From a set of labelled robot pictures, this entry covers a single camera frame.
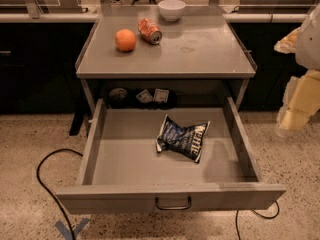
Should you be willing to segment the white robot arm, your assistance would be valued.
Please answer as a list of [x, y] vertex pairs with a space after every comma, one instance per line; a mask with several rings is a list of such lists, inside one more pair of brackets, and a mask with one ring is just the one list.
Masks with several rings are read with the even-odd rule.
[[294, 53], [296, 63], [307, 69], [302, 77], [289, 80], [278, 113], [277, 134], [289, 137], [320, 110], [320, 5], [308, 14], [300, 27], [278, 41], [274, 50]]

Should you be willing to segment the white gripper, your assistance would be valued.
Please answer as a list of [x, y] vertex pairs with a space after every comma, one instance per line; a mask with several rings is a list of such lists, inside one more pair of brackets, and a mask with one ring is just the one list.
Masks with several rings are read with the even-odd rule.
[[[296, 28], [278, 41], [274, 50], [289, 54], [296, 52]], [[291, 77], [283, 96], [283, 106], [277, 117], [279, 132], [299, 132], [320, 110], [320, 71], [308, 70], [302, 77]]]

